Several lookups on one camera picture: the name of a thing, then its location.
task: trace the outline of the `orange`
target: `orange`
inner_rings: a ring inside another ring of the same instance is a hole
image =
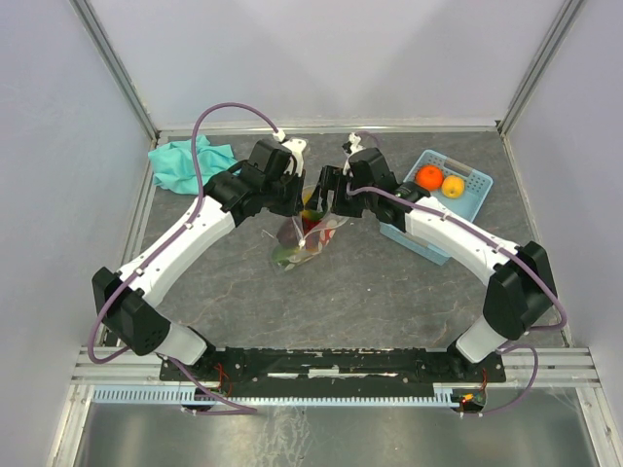
[[[416,183],[430,192],[438,190],[444,183],[444,174],[439,167],[425,165],[416,174]]]

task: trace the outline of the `metal panel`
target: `metal panel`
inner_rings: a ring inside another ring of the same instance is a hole
[[[532,60],[531,67],[526,73],[522,84],[518,87],[508,112],[498,126],[500,134],[508,134],[515,122],[517,122],[541,76],[565,40],[573,21],[577,18],[584,3],[585,0],[567,0],[559,11],[554,23],[547,32],[545,40]]]
[[[489,404],[510,397],[493,390]],[[534,391],[520,410],[464,419],[448,409],[263,407],[193,417],[92,404],[78,459],[89,467],[599,465],[572,389]]]
[[[600,465],[623,465],[621,438],[605,400],[604,390],[578,389],[577,396]]]
[[[119,88],[131,106],[134,114],[141,122],[145,132],[151,139],[156,139],[158,129],[154,126],[151,118],[149,117],[149,113],[143,107],[140,98],[136,94],[136,89],[132,85],[132,81],[129,78],[126,68],[108,43],[106,33],[95,15],[91,2],[89,0],[70,0],[70,3],[76,10],[78,17],[87,29],[93,43],[99,50],[99,54],[104,60],[104,63],[106,63],[106,66],[119,85]]]

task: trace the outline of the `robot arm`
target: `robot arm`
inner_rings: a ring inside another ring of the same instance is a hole
[[[313,208],[319,200],[326,204],[330,191],[335,214],[361,217],[368,209],[381,222],[443,248],[487,286],[483,316],[448,349],[462,366],[479,363],[505,342],[520,338],[552,305],[529,275],[500,253],[513,252],[556,294],[547,254],[540,245],[531,241],[522,247],[497,238],[449,211],[414,182],[396,182],[377,148],[358,147],[349,154],[348,171],[325,166],[306,207]],[[405,205],[398,198],[409,202]]]
[[[281,144],[259,141],[249,160],[235,167],[239,168],[239,174],[220,172],[203,187],[202,208],[195,219],[191,220],[191,213],[197,199],[174,226],[117,273],[100,269],[92,279],[97,312],[128,277],[137,275],[102,322],[137,355],[158,352],[193,365],[204,353],[213,350],[214,346],[194,330],[170,322],[155,308],[207,248],[246,218],[262,208],[282,216],[300,212],[306,148],[303,139]],[[162,249],[180,228],[185,230],[142,269],[145,259]]]

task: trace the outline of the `white wall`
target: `white wall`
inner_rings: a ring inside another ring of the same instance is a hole
[[[66,0],[0,10],[0,465],[45,465],[148,140]]]
[[[92,4],[152,119],[169,129],[224,100],[283,124],[492,125],[563,0]]]
[[[510,140],[574,340],[623,428],[623,3],[586,3]]]

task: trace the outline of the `yellow apple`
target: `yellow apple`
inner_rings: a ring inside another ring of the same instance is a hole
[[[465,191],[465,182],[456,175],[448,175],[441,185],[441,193],[447,198],[459,198]]]

